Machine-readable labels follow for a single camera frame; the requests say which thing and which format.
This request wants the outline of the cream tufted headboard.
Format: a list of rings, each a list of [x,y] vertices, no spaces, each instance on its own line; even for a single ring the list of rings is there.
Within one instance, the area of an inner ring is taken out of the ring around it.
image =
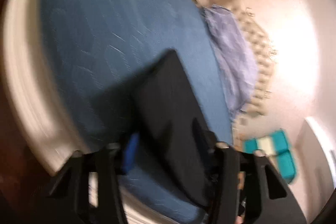
[[[232,6],[231,11],[238,21],[246,42],[252,49],[258,70],[255,90],[244,106],[243,112],[251,117],[265,116],[265,100],[269,98],[268,88],[274,71],[272,47],[269,45],[268,35],[257,24],[254,14],[249,9],[236,4]]]

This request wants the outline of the blue quilted mattress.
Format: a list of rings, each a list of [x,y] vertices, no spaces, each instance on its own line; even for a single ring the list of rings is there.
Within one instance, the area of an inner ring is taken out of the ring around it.
[[[106,126],[95,103],[175,50],[208,128],[230,143],[231,123],[211,37],[191,0],[41,0],[42,42],[64,106],[89,153],[102,147]],[[165,219],[206,223],[207,209],[172,194],[133,192],[147,174],[118,176],[120,190]]]

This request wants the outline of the black pants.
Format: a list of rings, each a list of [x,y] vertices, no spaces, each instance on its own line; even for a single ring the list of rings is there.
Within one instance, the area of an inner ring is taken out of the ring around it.
[[[207,209],[210,160],[216,136],[208,128],[175,50],[122,85],[101,94],[95,103],[105,123],[102,141],[121,146],[120,171],[133,177],[133,192],[156,198],[172,194]]]

